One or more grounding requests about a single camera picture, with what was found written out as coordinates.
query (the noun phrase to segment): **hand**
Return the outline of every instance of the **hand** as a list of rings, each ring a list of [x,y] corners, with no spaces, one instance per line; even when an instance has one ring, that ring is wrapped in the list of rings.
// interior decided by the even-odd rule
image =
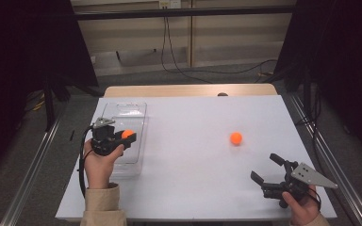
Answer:
[[[314,191],[316,190],[315,186],[309,186],[309,188]],[[316,197],[316,193],[311,189],[308,191],[309,194],[312,197]],[[319,214],[317,203],[307,196],[302,198],[299,202],[297,202],[288,192],[283,192],[282,197],[292,210],[292,217],[290,219],[292,225],[306,225],[313,221]]]
[[[109,177],[113,171],[114,161],[122,156],[124,145],[119,145],[111,154],[102,156],[92,150],[91,140],[84,143],[85,171],[90,189],[108,188]]]

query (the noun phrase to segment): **aluminum rail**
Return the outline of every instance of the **aluminum rail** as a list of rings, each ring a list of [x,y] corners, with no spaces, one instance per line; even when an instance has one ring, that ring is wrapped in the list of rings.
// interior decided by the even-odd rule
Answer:
[[[241,15],[241,14],[273,14],[310,12],[317,7],[295,7],[295,6],[271,6],[271,7],[248,7],[248,8],[170,8],[170,9],[146,9],[128,11],[89,11],[77,12],[75,14],[46,14],[34,15],[44,19],[62,20],[75,19],[77,21],[132,19],[132,18],[155,18],[155,17],[185,17],[185,16],[219,16],[219,15]]]
[[[291,95],[290,98],[296,110],[298,111],[300,117],[302,119],[307,119],[304,113],[302,101],[299,99],[299,97],[297,95]],[[307,122],[305,126],[307,132],[310,134],[310,136],[313,137],[314,124]],[[330,148],[328,147],[324,138],[322,137],[320,131],[316,132],[315,143],[318,150],[320,151],[322,158],[325,160],[325,163],[327,164],[329,170],[337,180],[338,187],[344,194],[346,201],[351,206],[351,209],[354,211],[355,216],[362,225],[362,199],[360,198],[359,194],[352,186],[346,174],[343,172],[342,168],[340,167],[339,163],[335,159]]]
[[[38,176],[38,172],[40,171],[40,168],[42,166],[43,159],[45,158],[46,153],[48,152],[49,147],[52,143],[52,140],[55,137],[60,120],[64,115],[66,105],[67,103],[64,103],[58,107],[58,117],[51,126],[51,129],[45,132],[40,147],[37,150],[37,153],[28,169],[27,174],[25,175],[25,178],[22,181],[22,184],[20,185],[19,189],[16,192],[16,195],[11,201],[8,210],[0,223],[0,226],[16,225],[17,220],[23,211],[23,207],[28,198],[28,195],[31,192],[34,181]]]

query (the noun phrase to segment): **table surface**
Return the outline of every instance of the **table surface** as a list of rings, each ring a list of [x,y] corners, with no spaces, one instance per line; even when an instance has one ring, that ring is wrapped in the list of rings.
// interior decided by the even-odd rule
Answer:
[[[284,169],[269,159],[271,153],[313,166],[272,85],[154,86],[152,91],[147,95],[149,87],[109,88],[91,119],[100,116],[107,103],[147,104],[142,172],[115,181],[120,184],[120,206],[128,218],[225,221],[290,217],[290,211],[280,208],[277,200],[264,199],[260,186],[250,179],[254,170],[266,182],[284,180]],[[161,97],[166,92],[172,97]],[[213,97],[219,92],[229,97]],[[116,93],[128,97],[109,98],[118,96]],[[233,131],[243,134],[240,146],[229,142]],[[82,217],[77,168],[75,164],[57,218]],[[322,213],[335,218],[324,189],[318,191]]]

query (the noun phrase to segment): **sleeve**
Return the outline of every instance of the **sleeve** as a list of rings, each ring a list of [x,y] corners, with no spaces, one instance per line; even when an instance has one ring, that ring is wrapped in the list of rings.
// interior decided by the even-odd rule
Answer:
[[[306,224],[305,226],[330,226],[327,219],[322,215],[318,214],[316,218],[313,219],[310,223]]]
[[[87,189],[81,226],[125,226],[125,212],[119,209],[120,189],[110,184],[108,189]]]

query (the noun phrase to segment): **black cable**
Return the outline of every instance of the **black cable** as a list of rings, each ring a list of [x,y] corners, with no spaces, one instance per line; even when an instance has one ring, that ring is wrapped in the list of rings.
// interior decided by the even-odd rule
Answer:
[[[321,105],[321,101],[319,102],[318,98],[320,98],[320,96],[317,97],[317,90],[316,90],[315,101],[314,101],[313,106],[310,108],[311,109],[310,114],[305,115],[303,118],[296,121],[294,123],[295,125],[308,124],[308,123],[312,123],[317,120],[317,118],[320,116],[320,112],[317,110],[318,107],[316,105]]]
[[[88,154],[92,151],[90,150],[87,155],[84,157],[84,143],[85,143],[85,138],[87,136],[87,133],[89,132],[90,129],[92,129],[93,126],[90,125],[87,127],[87,129],[84,131],[84,134],[81,138],[81,147],[80,147],[80,157],[78,160],[78,178],[79,178],[79,182],[80,182],[80,188],[81,188],[81,192],[82,195],[85,198],[85,179],[84,179],[84,164],[85,164],[85,158],[88,156]]]
[[[317,152],[317,148],[316,148],[316,136],[318,133],[318,127],[317,127],[317,123],[318,123],[318,119],[320,117],[321,114],[321,91],[320,91],[320,87],[319,85],[316,86],[316,93],[315,93],[315,101],[314,101],[314,116],[313,116],[313,120],[312,125],[313,125],[313,132],[312,132],[312,145],[313,145],[313,153],[316,157],[316,160],[319,164],[319,168],[321,170],[322,175],[324,175],[325,177],[328,178],[328,176],[326,175],[323,167],[322,167],[322,163],[320,161],[319,158],[319,154]],[[354,221],[352,220],[351,216],[348,214],[347,209],[345,208],[345,206],[342,204],[342,201],[340,200],[339,196],[337,195],[336,191],[334,189],[331,189],[332,193],[334,194],[334,197],[337,199],[337,202],[339,203],[340,207],[342,208],[342,210],[344,211],[346,217],[348,217],[349,221],[352,223],[352,225],[354,226]]]
[[[251,71],[253,69],[256,69],[258,67],[260,67],[260,71],[261,71],[261,66],[263,64],[268,63],[268,62],[276,62],[276,61],[278,61],[277,59],[268,59],[268,60],[265,60],[265,61],[255,65],[252,68],[242,70],[242,71],[238,71],[238,72],[218,72],[218,71],[211,71],[211,70],[180,70],[178,65],[176,64],[174,53],[173,53],[172,38],[171,38],[171,35],[170,35],[170,25],[169,25],[169,20],[168,20],[167,17],[164,18],[164,23],[165,23],[165,27],[164,27],[165,31],[164,31],[163,47],[162,47],[162,51],[161,51],[161,64],[162,64],[163,69],[168,73],[182,73],[183,75],[185,75],[184,73],[225,73],[225,74],[247,73],[247,72],[249,72],[249,71]],[[168,39],[169,39],[169,43],[170,43],[170,49],[171,49],[172,56],[173,56],[173,62],[174,62],[175,67],[177,69],[177,71],[175,71],[175,72],[166,69],[166,67],[164,66],[164,63],[163,63],[163,50],[164,50],[164,46],[165,46],[165,42],[166,42],[166,40],[165,40],[166,34],[168,35]],[[211,83],[209,81],[199,79],[199,78],[196,78],[196,77],[191,77],[191,76],[188,76],[188,75],[185,75],[185,76],[189,77],[189,78],[193,78],[193,79],[198,79],[198,80],[201,80],[201,81],[204,81],[204,82],[207,82],[207,83]]]
[[[318,208],[319,208],[319,211],[320,211],[320,210],[321,210],[321,197],[320,197],[319,193],[317,193],[317,191],[315,191],[314,189],[311,189],[311,188],[309,188],[309,189],[310,189],[311,191],[313,191],[314,194],[316,194],[317,198],[319,198],[319,199],[317,200],[315,197],[313,197],[312,195],[310,195],[309,192],[307,192],[307,196],[308,196],[310,199],[312,199],[314,202],[316,202],[316,204],[317,204],[317,206],[318,206]]]
[[[262,72],[262,68],[261,66],[263,65],[263,63],[260,63],[259,66],[260,66],[260,72],[258,74],[258,78],[254,81],[254,84],[256,84],[258,81],[260,81],[261,79],[261,76],[263,75],[263,72]]]
[[[164,17],[163,19],[164,19],[164,36],[163,36],[163,48],[161,49],[161,66],[163,67],[163,69],[164,69],[166,72],[168,72],[168,73],[174,73],[174,72],[171,72],[171,71],[169,71],[168,69],[166,69],[166,67],[164,66],[164,63],[163,63],[163,51],[164,51],[164,46],[165,46],[165,43],[166,43],[166,34],[168,34],[169,43],[170,43],[170,49],[171,49],[171,51],[172,51],[172,56],[173,56],[173,62],[174,62],[175,68],[178,70],[177,73],[181,73],[182,75],[184,75],[184,76],[186,76],[186,77],[188,77],[188,78],[191,78],[191,79],[195,79],[195,80],[199,80],[199,81],[201,81],[201,82],[213,84],[212,82],[206,81],[205,79],[201,79],[201,78],[197,78],[197,77],[193,77],[193,76],[186,75],[186,74],[184,74],[184,73],[178,68],[178,65],[177,65],[176,60],[175,60],[174,52],[173,52],[172,40],[171,40],[171,38],[170,38],[169,18]]]

